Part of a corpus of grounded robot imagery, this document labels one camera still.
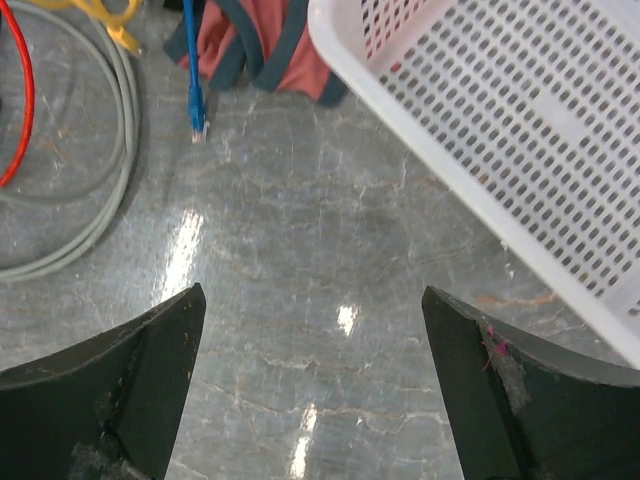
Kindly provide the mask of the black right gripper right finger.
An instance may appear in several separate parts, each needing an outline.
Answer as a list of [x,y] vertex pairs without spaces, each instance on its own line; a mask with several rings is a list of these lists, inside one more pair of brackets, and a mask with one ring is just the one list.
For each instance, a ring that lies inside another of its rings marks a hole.
[[558,346],[435,287],[422,311],[465,478],[638,478],[638,370]]

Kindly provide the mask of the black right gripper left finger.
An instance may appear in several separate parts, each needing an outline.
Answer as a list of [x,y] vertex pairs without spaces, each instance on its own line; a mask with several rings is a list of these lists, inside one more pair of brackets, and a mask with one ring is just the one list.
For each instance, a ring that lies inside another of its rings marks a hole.
[[200,284],[1,373],[4,479],[162,479],[206,310]]

